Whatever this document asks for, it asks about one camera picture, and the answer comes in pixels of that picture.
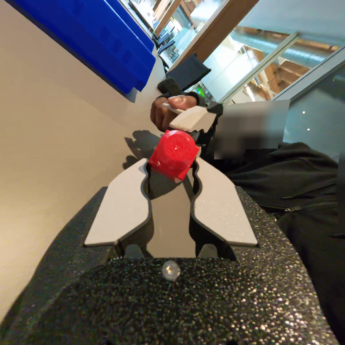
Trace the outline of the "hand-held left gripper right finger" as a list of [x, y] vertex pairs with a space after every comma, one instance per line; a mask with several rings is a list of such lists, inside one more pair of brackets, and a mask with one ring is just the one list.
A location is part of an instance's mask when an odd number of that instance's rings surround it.
[[257, 246], [258, 241], [233, 182], [200, 157], [194, 163], [197, 191], [191, 202], [192, 219], [230, 245]]

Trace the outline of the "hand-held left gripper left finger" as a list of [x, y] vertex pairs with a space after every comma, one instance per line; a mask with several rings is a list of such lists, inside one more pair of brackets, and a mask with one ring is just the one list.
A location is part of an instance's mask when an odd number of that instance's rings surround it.
[[145, 248], [153, 237], [148, 196], [148, 159], [124, 170], [109, 184], [84, 241], [86, 247], [136, 244]]

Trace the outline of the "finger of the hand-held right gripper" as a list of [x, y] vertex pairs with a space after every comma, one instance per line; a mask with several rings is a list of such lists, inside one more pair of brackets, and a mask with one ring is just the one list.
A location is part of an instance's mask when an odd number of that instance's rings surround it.
[[187, 110], [175, 109], [177, 114], [170, 123], [170, 128], [187, 133], [207, 133], [212, 127], [217, 115], [203, 107], [192, 107]]

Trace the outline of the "red mega block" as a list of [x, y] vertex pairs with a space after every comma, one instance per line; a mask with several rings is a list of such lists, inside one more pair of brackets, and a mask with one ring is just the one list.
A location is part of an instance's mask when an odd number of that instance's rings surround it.
[[150, 168], [174, 183], [184, 180], [201, 148], [191, 135], [181, 130], [167, 130], [148, 163]]

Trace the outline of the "blue plastic bin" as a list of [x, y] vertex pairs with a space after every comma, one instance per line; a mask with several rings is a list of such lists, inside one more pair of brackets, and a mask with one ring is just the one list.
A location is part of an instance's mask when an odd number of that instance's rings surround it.
[[6, 2], [118, 91], [145, 88], [154, 43], [121, 1]]

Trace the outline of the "person's right hand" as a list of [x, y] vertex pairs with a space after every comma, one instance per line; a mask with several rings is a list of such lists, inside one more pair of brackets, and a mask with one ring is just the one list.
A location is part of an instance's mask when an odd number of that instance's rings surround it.
[[175, 97], [157, 97], [152, 103], [150, 119], [161, 132], [169, 130], [170, 123], [177, 117], [177, 113], [168, 109], [163, 104], [168, 104], [173, 109], [188, 110], [199, 103], [194, 96], [179, 95]]

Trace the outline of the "black panel board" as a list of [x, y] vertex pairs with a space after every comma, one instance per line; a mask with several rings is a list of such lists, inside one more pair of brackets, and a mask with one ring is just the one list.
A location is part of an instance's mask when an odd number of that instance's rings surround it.
[[195, 53], [191, 54], [174, 69], [166, 73], [166, 79], [172, 79], [181, 91], [186, 91], [200, 82], [211, 69], [205, 66]]

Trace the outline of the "wooden support pillar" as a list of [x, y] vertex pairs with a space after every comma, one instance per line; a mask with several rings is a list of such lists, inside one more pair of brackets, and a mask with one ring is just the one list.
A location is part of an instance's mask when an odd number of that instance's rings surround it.
[[169, 70], [173, 70], [192, 54], [204, 63], [224, 39], [238, 26], [258, 0], [225, 1], [192, 39]]

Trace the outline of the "person's black jacket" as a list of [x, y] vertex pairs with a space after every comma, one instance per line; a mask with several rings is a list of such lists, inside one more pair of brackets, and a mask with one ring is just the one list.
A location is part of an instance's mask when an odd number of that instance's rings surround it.
[[336, 185], [277, 206], [278, 224], [298, 252], [338, 342], [345, 337], [345, 243], [339, 225]]

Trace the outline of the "silver ventilation duct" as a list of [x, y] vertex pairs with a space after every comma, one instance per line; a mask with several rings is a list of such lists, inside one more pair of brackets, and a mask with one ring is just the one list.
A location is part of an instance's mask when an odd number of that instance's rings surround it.
[[[230, 37], [238, 43], [262, 51], [265, 54], [271, 54], [286, 39], [285, 37], [274, 37], [268, 32], [262, 31], [254, 34], [239, 29], [232, 31]], [[318, 42], [300, 39], [285, 50], [281, 57], [292, 63], [311, 69], [326, 60], [336, 50], [338, 48], [334, 46], [322, 47]]]

